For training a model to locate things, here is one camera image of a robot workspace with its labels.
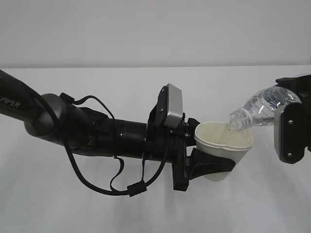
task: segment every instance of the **robotic arm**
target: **robotic arm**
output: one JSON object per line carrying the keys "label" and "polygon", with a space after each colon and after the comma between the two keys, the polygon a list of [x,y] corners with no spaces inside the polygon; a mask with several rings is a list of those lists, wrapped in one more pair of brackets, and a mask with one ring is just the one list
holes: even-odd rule
{"label": "robotic arm", "polygon": [[[77,107],[87,99],[97,100],[110,114]],[[134,196],[147,190],[161,173],[165,163],[172,164],[174,190],[186,191],[189,180],[216,172],[231,171],[234,161],[193,149],[186,155],[186,147],[195,146],[194,130],[199,122],[189,118],[185,122],[182,92],[168,84],[158,95],[147,124],[115,119],[109,109],[96,97],[87,96],[75,101],[62,93],[39,95],[23,82],[0,70],[0,113],[24,122],[28,134],[65,147],[71,165],[79,180],[102,194]],[[155,175],[119,191],[104,190],[92,185],[81,174],[74,154],[119,156],[161,161]]]}

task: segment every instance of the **white wall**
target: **white wall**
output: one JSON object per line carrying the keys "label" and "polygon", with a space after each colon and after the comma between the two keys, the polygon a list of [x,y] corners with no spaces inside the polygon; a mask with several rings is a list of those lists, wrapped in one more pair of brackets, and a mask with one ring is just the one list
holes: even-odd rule
{"label": "white wall", "polygon": [[304,65],[310,0],[2,0],[0,67]]}
{"label": "white wall", "polygon": [[[141,122],[171,82],[183,90],[187,116],[204,122],[226,121],[254,92],[276,78],[310,73],[311,66],[5,71],[39,93],[93,94],[117,118]],[[87,106],[102,111],[95,102]],[[0,232],[309,233],[310,153],[295,165],[284,164],[274,150],[273,128],[251,133],[252,150],[223,182],[197,178],[187,192],[173,191],[166,165],[147,192],[109,197],[79,182],[62,147],[28,136],[22,122],[0,116]],[[85,177],[105,188],[119,166],[112,158],[76,159]],[[147,178],[158,165],[147,162]],[[125,159],[116,188],[138,181],[140,174],[141,161]]]}

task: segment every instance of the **paper cup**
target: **paper cup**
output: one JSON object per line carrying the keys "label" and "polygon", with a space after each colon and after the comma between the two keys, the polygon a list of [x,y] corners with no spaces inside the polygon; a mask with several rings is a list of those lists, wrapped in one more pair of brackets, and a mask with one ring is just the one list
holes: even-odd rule
{"label": "paper cup", "polygon": [[[228,130],[230,124],[206,122],[199,124],[194,132],[198,150],[233,160],[236,165],[253,146],[253,137],[248,130]],[[219,172],[204,176],[211,181],[222,181],[230,172]]]}

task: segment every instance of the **black cable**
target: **black cable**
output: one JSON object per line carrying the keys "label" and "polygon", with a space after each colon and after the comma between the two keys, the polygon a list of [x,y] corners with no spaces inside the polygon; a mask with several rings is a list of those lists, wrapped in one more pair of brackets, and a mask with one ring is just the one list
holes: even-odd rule
{"label": "black cable", "polygon": [[117,174],[111,179],[111,181],[110,181],[110,189],[111,189],[112,191],[114,191],[114,192],[119,192],[119,190],[117,190],[117,189],[115,189],[114,187],[112,187],[112,182],[113,182],[114,179],[115,179],[117,176],[119,176],[119,175],[121,174],[121,172],[123,171],[123,169],[124,169],[124,160],[121,159],[121,158],[119,158],[119,157],[116,157],[116,159],[118,159],[119,162],[120,162],[120,168],[119,168],[118,173],[117,173]]}
{"label": "black cable", "polygon": [[[43,105],[43,107],[47,110],[47,112],[49,113],[49,115],[51,116],[56,128],[58,129],[58,132],[60,134],[60,137],[63,141],[63,144],[64,144],[64,147],[65,147],[65,150],[67,152],[67,155],[68,155],[68,158],[69,158],[69,161],[71,163],[71,166],[76,174],[76,176],[78,177],[78,179],[88,188],[98,192],[98,193],[101,193],[101,194],[105,194],[105,195],[110,195],[110,196],[124,196],[124,195],[129,195],[129,191],[128,190],[125,190],[125,191],[118,191],[118,190],[115,190],[115,191],[109,191],[109,190],[105,190],[105,189],[102,189],[102,188],[99,188],[93,184],[91,184],[89,181],[87,181],[84,176],[82,175],[82,173],[80,172],[79,170],[79,167],[74,159],[74,156],[72,154],[72,151],[71,151],[71,148],[70,148],[70,145],[67,141],[67,137],[66,137],[66,133],[63,131],[60,123],[59,123],[59,120],[55,114],[55,112],[53,111],[53,109],[50,107],[50,105],[45,101],[44,98],[42,98],[36,91],[34,91],[33,89],[31,89],[30,87],[28,87],[30,92],[33,94],[33,96]],[[109,111],[109,109],[95,96],[87,96],[87,97],[84,97],[82,98],[81,100],[79,101],[75,101],[75,103],[80,103],[81,101],[85,102],[85,100],[87,99],[95,99],[97,100],[108,112],[109,114],[111,115],[111,117],[114,119],[114,116],[113,114]],[[166,162],[166,159],[167,159],[167,154],[168,154],[168,148],[169,148],[169,142],[167,141],[166,143],[166,148],[165,148],[165,152],[164,152],[164,155],[163,155],[163,158],[162,158],[162,161],[161,161],[161,164],[158,168],[158,170],[156,171],[156,173],[154,174],[154,176],[146,183],[146,187],[151,185],[157,178],[158,176],[160,175],[161,171],[163,170],[164,168],[164,165],[165,165],[165,162]]]}
{"label": "black cable", "polygon": [[74,170],[74,172],[76,173],[78,179],[88,188],[98,192],[98,193],[102,193],[102,194],[105,194],[105,195],[110,195],[110,196],[122,196],[122,195],[128,195],[128,192],[127,190],[126,191],[119,191],[119,192],[115,192],[115,191],[109,191],[109,190],[105,190],[105,189],[102,189],[102,188],[99,188],[93,184],[91,184],[90,182],[88,182],[82,175],[82,173],[80,172],[79,170],[79,167],[74,159],[74,156],[72,154],[72,151],[71,151],[71,148],[68,144],[68,141],[67,141],[67,137],[65,135],[65,132],[63,131],[60,123],[59,123],[59,120],[55,114],[55,112],[53,111],[53,109],[50,107],[50,105],[45,101],[45,99],[43,99],[37,92],[35,92],[34,90],[32,90],[31,88],[29,88],[31,93],[33,94],[33,96],[43,105],[43,107],[48,111],[48,113],[50,114],[55,126],[58,128],[59,130],[59,134],[62,138],[62,141],[63,141],[63,144],[64,144],[64,147],[65,147],[65,150],[67,152],[67,155],[68,155],[68,158],[69,158],[69,161],[72,165],[72,168]]}
{"label": "black cable", "polygon": [[142,165],[142,173],[141,173],[141,181],[144,180],[144,176],[145,176],[145,159],[142,158],[142,161],[141,161],[141,165]]}
{"label": "black cable", "polygon": [[161,163],[160,163],[160,166],[159,168],[157,169],[157,171],[155,172],[155,174],[153,175],[153,177],[151,177],[150,180],[148,180],[146,182],[146,186],[148,187],[149,185],[151,185],[160,175],[160,173],[162,172],[163,168],[164,168],[164,165],[165,165],[165,162],[167,160],[167,155],[168,155],[168,152],[169,152],[169,135],[170,135],[170,130],[167,129],[167,136],[166,136],[166,146],[165,146],[165,151],[164,151],[164,154],[163,154],[163,158],[161,160]]}

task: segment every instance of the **plastic water bottle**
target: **plastic water bottle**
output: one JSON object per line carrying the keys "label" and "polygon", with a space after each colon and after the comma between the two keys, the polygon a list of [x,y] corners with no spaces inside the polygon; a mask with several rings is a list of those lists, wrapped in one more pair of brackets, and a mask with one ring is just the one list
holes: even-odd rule
{"label": "plastic water bottle", "polygon": [[229,116],[234,130],[252,126],[273,125],[275,110],[293,102],[301,103],[299,97],[289,89],[272,86],[253,95],[244,105]]}

